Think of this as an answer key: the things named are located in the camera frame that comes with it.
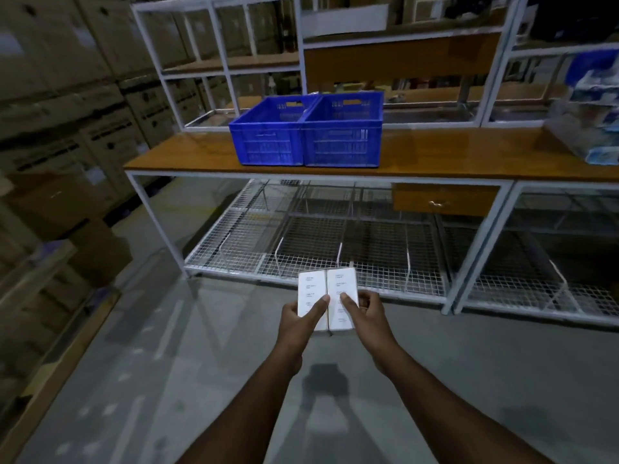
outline forearm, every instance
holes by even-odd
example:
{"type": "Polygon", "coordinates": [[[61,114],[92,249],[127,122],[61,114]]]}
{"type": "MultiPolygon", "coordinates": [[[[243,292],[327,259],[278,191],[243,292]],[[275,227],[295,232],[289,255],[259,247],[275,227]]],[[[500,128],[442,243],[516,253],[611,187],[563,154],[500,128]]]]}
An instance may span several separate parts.
{"type": "Polygon", "coordinates": [[[262,463],[292,378],[293,359],[275,349],[179,464],[262,463]]]}
{"type": "Polygon", "coordinates": [[[551,462],[454,394],[399,346],[390,346],[378,361],[441,464],[551,462]]]}

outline open notebook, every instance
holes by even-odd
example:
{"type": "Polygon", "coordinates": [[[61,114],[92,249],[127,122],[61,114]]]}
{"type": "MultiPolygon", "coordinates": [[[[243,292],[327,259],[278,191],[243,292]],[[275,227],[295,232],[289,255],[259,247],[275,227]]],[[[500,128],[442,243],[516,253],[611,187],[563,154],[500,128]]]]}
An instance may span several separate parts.
{"type": "Polygon", "coordinates": [[[315,331],[350,330],[354,328],[350,315],[340,301],[340,293],[359,305],[357,273],[352,267],[332,268],[299,273],[298,315],[303,316],[323,295],[329,294],[329,307],[316,325],[315,331]]]}

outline blue crate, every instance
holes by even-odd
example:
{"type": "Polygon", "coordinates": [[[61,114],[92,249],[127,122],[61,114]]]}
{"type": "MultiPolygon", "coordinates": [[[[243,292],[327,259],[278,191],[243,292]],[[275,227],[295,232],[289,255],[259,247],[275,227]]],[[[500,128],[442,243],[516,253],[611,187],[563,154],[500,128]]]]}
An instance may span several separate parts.
{"type": "Polygon", "coordinates": [[[325,94],[300,122],[306,166],[378,166],[383,134],[382,92],[325,94]]]}
{"type": "Polygon", "coordinates": [[[299,119],[319,99],[270,96],[230,122],[232,142],[241,164],[302,166],[299,119]]]}

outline person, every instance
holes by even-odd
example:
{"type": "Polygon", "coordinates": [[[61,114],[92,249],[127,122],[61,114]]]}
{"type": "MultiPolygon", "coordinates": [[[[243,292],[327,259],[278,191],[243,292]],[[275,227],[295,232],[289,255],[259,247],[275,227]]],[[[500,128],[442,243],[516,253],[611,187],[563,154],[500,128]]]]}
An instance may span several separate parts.
{"type": "MultiPolygon", "coordinates": [[[[400,347],[377,293],[359,291],[359,307],[341,301],[362,345],[391,380],[440,464],[551,463],[505,427],[458,397],[400,347]]],[[[329,304],[323,296],[303,317],[297,304],[283,306],[277,340],[267,359],[219,417],[191,444],[178,464],[262,463],[288,384],[329,304]]]]}

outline gray floor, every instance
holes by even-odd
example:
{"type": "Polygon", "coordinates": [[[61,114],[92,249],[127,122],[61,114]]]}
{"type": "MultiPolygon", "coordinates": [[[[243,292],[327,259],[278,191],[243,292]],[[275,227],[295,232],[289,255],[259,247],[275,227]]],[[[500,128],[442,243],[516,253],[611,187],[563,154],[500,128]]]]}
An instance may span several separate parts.
{"type": "MultiPolygon", "coordinates": [[[[153,199],[181,244],[242,184],[176,179],[153,199]]],[[[19,463],[173,463],[272,347],[291,289],[184,281],[142,209],[117,225],[123,296],[19,463]]],[[[558,463],[615,463],[619,334],[386,304],[400,343],[558,463]]],[[[434,463],[354,335],[312,338],[267,462],[434,463]]]]}

